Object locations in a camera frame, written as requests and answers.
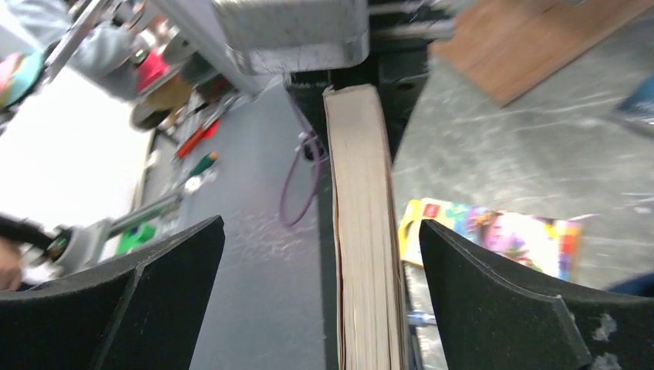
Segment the navy blue student backpack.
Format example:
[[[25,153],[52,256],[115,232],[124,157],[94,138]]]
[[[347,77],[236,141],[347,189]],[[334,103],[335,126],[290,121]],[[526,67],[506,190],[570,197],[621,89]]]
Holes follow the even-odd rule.
[[[633,277],[626,281],[619,282],[618,284],[614,284],[607,288],[607,291],[618,294],[652,298],[653,273],[640,275],[638,277]]]

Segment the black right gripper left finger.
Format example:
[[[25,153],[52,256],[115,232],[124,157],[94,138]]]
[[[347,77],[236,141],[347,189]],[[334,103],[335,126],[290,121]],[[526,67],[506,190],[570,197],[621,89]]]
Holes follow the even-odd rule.
[[[155,244],[1,295],[3,369],[187,369],[224,249],[210,217]]]

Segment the Nineteen Eighty-Four book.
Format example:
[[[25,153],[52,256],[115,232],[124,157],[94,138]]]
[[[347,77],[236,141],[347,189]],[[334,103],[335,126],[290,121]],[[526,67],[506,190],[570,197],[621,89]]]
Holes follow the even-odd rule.
[[[323,93],[332,168],[340,369],[407,369],[407,318],[386,123],[376,87]]]

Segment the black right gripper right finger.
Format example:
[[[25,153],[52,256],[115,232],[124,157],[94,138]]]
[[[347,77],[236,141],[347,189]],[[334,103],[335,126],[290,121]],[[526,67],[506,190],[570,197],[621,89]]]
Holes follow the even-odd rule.
[[[433,220],[423,266],[451,369],[651,369],[653,300],[569,283]]]

